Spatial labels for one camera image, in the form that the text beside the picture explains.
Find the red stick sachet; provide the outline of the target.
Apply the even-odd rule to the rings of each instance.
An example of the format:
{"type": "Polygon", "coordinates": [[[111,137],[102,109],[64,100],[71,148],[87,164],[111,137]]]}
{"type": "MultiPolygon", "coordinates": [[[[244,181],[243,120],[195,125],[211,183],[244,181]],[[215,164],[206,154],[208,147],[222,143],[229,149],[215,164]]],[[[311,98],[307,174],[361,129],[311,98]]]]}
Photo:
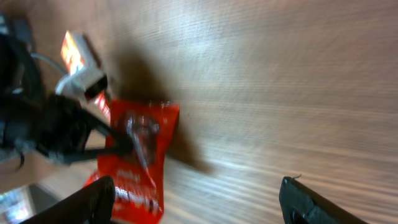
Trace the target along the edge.
{"type": "Polygon", "coordinates": [[[106,91],[102,91],[101,93],[99,93],[94,99],[94,104],[102,112],[106,120],[110,121],[111,109],[110,109],[110,99],[108,93],[106,91]]]}

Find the red candy bag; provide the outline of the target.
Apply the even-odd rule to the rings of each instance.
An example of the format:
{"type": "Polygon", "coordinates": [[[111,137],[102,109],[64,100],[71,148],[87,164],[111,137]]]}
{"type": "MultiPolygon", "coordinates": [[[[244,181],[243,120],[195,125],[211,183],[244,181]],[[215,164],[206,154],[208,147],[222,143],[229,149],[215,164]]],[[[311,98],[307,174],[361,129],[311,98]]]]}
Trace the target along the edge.
{"type": "Polygon", "coordinates": [[[87,184],[110,176],[115,186],[112,219],[121,223],[158,223],[164,214],[165,152],[174,136],[180,107],[169,102],[143,104],[114,100],[110,125],[137,143],[123,156],[97,160],[87,184]]]}

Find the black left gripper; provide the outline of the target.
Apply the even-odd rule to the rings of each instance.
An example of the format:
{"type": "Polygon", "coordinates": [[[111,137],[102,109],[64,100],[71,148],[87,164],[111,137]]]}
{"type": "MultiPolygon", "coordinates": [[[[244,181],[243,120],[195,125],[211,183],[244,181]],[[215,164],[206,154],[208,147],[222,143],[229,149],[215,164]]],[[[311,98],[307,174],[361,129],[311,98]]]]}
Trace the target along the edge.
{"type": "Polygon", "coordinates": [[[97,116],[81,107],[80,102],[60,95],[33,96],[39,118],[35,139],[43,156],[56,164],[70,165],[96,159],[101,155],[130,154],[132,142],[127,134],[104,123],[97,116]],[[111,138],[114,147],[85,149],[92,130],[111,138]]]}

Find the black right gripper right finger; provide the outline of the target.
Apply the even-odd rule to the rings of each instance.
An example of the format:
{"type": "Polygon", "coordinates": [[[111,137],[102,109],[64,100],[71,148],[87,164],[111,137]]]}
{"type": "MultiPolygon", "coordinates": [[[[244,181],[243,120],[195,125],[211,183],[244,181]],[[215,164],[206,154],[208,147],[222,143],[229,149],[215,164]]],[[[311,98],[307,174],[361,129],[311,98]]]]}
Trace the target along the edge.
{"type": "Polygon", "coordinates": [[[285,176],[282,179],[279,202],[287,224],[366,224],[301,184],[295,177],[285,176]]]}

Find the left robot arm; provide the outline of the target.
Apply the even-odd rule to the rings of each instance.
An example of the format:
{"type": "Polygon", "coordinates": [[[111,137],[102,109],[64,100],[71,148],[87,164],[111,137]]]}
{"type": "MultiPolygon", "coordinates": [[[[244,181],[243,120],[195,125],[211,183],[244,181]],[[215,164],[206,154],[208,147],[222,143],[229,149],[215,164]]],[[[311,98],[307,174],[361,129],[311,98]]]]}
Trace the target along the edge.
{"type": "Polygon", "coordinates": [[[47,96],[36,63],[45,57],[33,51],[27,21],[1,14],[1,162],[37,151],[71,164],[135,149],[135,140],[81,107],[81,101],[94,100],[106,89],[107,77],[82,35],[68,33],[65,45],[70,68],[59,68],[63,77],[47,96]]]}

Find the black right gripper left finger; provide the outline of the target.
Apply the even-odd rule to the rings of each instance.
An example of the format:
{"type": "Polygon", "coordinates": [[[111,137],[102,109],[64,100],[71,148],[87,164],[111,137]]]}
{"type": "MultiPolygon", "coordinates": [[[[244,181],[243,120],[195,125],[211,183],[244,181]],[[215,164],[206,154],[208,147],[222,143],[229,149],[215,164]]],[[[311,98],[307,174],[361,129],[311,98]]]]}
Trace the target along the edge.
{"type": "Polygon", "coordinates": [[[110,224],[115,198],[114,182],[104,176],[22,223],[110,224]]]}

